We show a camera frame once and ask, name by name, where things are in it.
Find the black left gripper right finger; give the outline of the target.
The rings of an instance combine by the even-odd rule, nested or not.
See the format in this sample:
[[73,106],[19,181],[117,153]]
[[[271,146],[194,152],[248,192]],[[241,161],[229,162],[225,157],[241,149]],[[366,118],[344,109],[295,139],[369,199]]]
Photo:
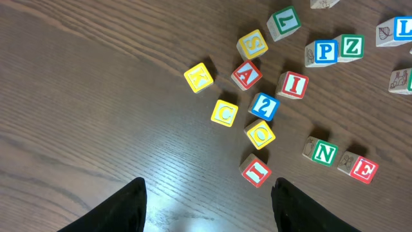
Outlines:
[[279,232],[359,232],[283,177],[271,190]]

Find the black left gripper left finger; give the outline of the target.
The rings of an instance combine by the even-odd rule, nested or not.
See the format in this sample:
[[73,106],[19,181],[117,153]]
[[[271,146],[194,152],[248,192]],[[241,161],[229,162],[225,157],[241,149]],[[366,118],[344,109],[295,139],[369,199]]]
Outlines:
[[146,209],[145,180],[137,177],[59,232],[142,232]]

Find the green N block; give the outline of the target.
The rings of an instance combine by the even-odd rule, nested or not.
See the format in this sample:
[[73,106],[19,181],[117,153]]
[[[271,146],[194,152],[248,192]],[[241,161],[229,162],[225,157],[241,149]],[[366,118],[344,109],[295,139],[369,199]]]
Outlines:
[[304,144],[302,155],[312,162],[322,164],[323,166],[332,166],[339,147],[312,136],[309,136]]

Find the red E block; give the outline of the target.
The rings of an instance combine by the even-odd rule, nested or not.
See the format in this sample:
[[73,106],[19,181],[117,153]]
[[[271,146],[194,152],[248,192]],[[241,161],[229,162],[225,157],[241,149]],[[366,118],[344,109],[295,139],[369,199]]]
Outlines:
[[372,182],[378,168],[376,162],[350,151],[344,152],[337,165],[339,171],[365,184]]

